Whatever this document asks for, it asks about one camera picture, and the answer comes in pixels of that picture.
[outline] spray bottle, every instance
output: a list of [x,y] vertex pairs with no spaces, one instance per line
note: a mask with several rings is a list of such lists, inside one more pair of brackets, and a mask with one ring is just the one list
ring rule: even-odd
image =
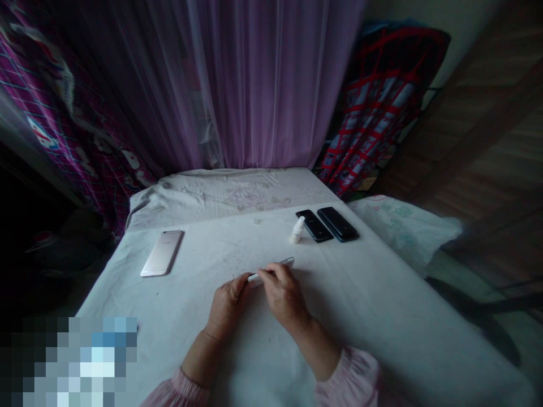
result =
[[304,231],[304,222],[305,217],[299,217],[298,221],[294,225],[294,229],[292,229],[292,235],[290,235],[290,243],[298,243],[301,238],[301,233]]

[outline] cartoon print fabric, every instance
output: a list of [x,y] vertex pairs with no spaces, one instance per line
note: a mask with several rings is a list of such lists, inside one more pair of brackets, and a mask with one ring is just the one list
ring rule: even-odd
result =
[[4,1],[0,11],[0,83],[65,179],[121,237],[129,197],[155,177],[56,31],[47,3]]

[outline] black smartphone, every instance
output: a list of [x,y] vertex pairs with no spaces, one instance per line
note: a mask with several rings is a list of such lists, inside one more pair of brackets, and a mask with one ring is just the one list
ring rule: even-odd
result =
[[296,212],[296,216],[299,218],[303,216],[305,218],[305,228],[309,234],[313,237],[315,242],[320,243],[326,240],[332,239],[334,236],[326,229],[322,222],[315,216],[309,209]]
[[328,226],[332,235],[340,242],[346,242],[359,238],[359,234],[353,226],[331,206],[317,211],[318,216]]

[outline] forearm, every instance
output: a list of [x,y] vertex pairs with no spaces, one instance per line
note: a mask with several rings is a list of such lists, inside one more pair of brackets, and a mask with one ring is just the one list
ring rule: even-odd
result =
[[200,331],[181,365],[185,376],[202,388],[210,389],[217,372],[221,348],[221,343],[215,338]]
[[328,380],[341,358],[341,347],[324,326],[312,318],[301,332],[292,334],[307,364],[319,382]]

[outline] pink sleeve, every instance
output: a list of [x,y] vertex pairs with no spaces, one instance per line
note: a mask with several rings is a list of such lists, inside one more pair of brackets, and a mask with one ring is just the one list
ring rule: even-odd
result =
[[207,405],[208,398],[209,390],[186,377],[180,368],[174,377],[160,383],[140,407],[199,407]]
[[351,347],[341,351],[334,373],[325,382],[317,382],[317,406],[411,406],[400,397],[378,390],[380,367],[368,352]]

